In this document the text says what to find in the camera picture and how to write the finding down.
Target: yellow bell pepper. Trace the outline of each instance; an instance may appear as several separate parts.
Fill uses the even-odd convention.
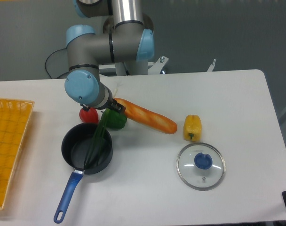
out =
[[[184,123],[184,139],[199,141],[201,137],[201,121],[198,115],[188,115]]]

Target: saucepan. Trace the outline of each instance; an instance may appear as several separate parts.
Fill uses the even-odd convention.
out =
[[[65,135],[62,142],[62,154],[64,160],[74,168],[62,198],[54,215],[54,222],[59,224],[64,220],[68,210],[71,198],[77,184],[84,174],[95,174],[105,169],[113,156],[111,136],[105,130],[104,136],[100,142],[100,148],[92,151],[92,161],[90,166],[85,169],[84,163],[88,149],[92,146],[92,137],[97,128],[94,123],[82,123],[73,127]]]

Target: blue knob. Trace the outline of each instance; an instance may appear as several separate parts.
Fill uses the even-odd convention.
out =
[[[210,155],[200,152],[194,157],[194,163],[198,168],[207,170],[212,166],[213,162]]]
[[[83,105],[90,105],[99,94],[97,79],[92,73],[81,69],[68,75],[64,89],[69,97]]]
[[[66,46],[76,39],[77,37],[83,35],[83,34],[95,34],[95,30],[93,27],[89,25],[74,25],[70,27],[66,32]]]

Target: lid metal rim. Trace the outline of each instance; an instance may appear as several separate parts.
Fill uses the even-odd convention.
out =
[[[220,157],[221,160],[222,160],[222,164],[223,164],[223,172],[222,172],[222,175],[221,175],[221,177],[219,178],[219,180],[218,180],[215,184],[213,184],[213,185],[211,185],[211,186],[209,186],[209,187],[196,187],[196,186],[194,186],[194,185],[188,183],[188,182],[182,177],[182,175],[181,175],[181,173],[180,173],[179,160],[180,160],[180,157],[181,157],[182,153],[183,153],[187,148],[189,148],[189,147],[191,147],[191,146],[196,146],[196,145],[202,145],[202,146],[206,146],[206,147],[209,147],[209,148],[213,149],[213,150],[219,155],[219,157]],[[182,181],[183,181],[186,185],[188,185],[189,187],[194,188],[194,189],[196,189],[196,190],[199,190],[199,191],[207,191],[207,190],[211,190],[211,189],[215,188],[216,186],[218,186],[218,185],[221,183],[221,181],[222,181],[222,179],[223,179],[223,176],[224,176],[224,174],[225,174],[225,172],[226,172],[226,165],[225,165],[224,158],[222,157],[222,154],[220,154],[220,152],[219,152],[215,147],[213,147],[212,145],[207,144],[207,143],[199,142],[199,143],[193,143],[193,144],[186,145],[185,147],[182,148],[182,150],[180,151],[180,153],[178,154],[177,159],[176,159],[176,169],[177,169],[177,173],[179,174],[180,178],[182,179]]]

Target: plastic tray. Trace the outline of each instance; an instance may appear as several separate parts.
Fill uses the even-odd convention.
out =
[[[17,164],[33,101],[0,98],[0,210]]]

